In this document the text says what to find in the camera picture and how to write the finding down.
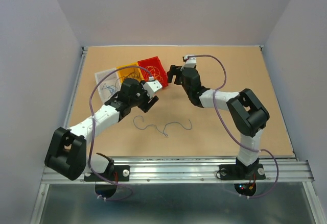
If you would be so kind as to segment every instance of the yellow bin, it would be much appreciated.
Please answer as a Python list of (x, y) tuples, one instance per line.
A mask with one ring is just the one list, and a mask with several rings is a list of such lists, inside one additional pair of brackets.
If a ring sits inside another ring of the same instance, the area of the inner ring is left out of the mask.
[[(126, 67), (126, 66), (138, 66), (137, 62), (130, 63), (128, 65), (118, 66), (117, 68)], [(141, 70), (136, 67), (129, 67), (118, 71), (120, 82), (123, 82), (125, 78), (132, 78), (138, 81), (144, 80)]]

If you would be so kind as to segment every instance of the brown table surface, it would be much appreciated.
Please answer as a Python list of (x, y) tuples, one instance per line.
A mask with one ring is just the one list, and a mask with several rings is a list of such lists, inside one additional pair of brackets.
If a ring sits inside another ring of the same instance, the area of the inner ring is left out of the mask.
[[(238, 46), (109, 46), (89, 47), (78, 85), (71, 114), (70, 126), (90, 116), (88, 100), (96, 85), (95, 73), (125, 65), (146, 58), (159, 56), (167, 71), (171, 64), (182, 65), (186, 54), (210, 54), (219, 58), (227, 71), (227, 84), (222, 91), (242, 91), (250, 88), (270, 113), (270, 120), (263, 132), (261, 148), (271, 150), (277, 156), (293, 155), (292, 146), (279, 109), (273, 87), (259, 47)], [(211, 58), (198, 58), (197, 69), (202, 84), (217, 88), (223, 82), (220, 65)], [(108, 156), (235, 156), (237, 146), (222, 127), (213, 108), (198, 108), (188, 100), (181, 86), (170, 84), (158, 94), (159, 101), (148, 113), (133, 108), (131, 113), (118, 124), (113, 125), (96, 138), (94, 152)], [(94, 95), (95, 111), (102, 102), (98, 92)], [(240, 138), (232, 118), (227, 111), (222, 116), (232, 133)], [(137, 115), (144, 117), (135, 121), (139, 127), (156, 124), (162, 130), (166, 123), (178, 121), (189, 128), (184, 130), (178, 124), (167, 126), (168, 137), (154, 127), (138, 130), (133, 125)]]

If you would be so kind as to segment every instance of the tabletop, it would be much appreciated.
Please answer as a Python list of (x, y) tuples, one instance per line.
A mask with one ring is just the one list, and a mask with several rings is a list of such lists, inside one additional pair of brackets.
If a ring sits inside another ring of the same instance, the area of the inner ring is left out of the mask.
[[(270, 113), (264, 129), (261, 148), (277, 156), (292, 156), (293, 149), (279, 109), (277, 99), (258, 46), (106, 46), (89, 47), (81, 72), (69, 126), (80, 123), (90, 116), (88, 100), (96, 85), (95, 73), (139, 60), (158, 56), (166, 71), (171, 64), (183, 65), (182, 57), (187, 54), (209, 54), (219, 58), (227, 72), (227, 83), (221, 91), (251, 89)], [(223, 83), (223, 71), (211, 58), (197, 58), (197, 70), (202, 85), (217, 88)], [(133, 108), (131, 113), (104, 131), (95, 140), (94, 153), (108, 156), (236, 156), (239, 146), (228, 136), (213, 108), (199, 108), (188, 100), (181, 86), (169, 84), (158, 92), (159, 101), (148, 113)], [(95, 111), (102, 106), (98, 92), (92, 102)], [(222, 117), (232, 134), (240, 133), (228, 111)], [(168, 136), (160, 133), (166, 127)]]

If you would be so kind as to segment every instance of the white wall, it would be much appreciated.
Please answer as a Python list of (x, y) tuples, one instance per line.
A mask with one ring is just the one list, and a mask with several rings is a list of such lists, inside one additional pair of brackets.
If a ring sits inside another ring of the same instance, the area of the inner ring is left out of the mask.
[(294, 146), (327, 213), (327, 0), (291, 0), (263, 49)]
[(80, 46), (56, 0), (0, 0), (0, 222), (29, 223)]
[(289, 0), (58, 0), (83, 46), (263, 44)]

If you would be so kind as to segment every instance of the gray floor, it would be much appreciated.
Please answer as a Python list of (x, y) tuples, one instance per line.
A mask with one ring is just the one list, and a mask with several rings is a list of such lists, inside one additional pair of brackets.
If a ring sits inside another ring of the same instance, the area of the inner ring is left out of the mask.
[[(258, 193), (270, 186), (258, 184)], [(278, 183), (256, 200), (229, 193), (232, 184), (133, 189), (135, 195), (127, 200), (104, 202), (96, 198), (94, 185), (51, 185), (41, 223), (314, 223), (302, 183)]]

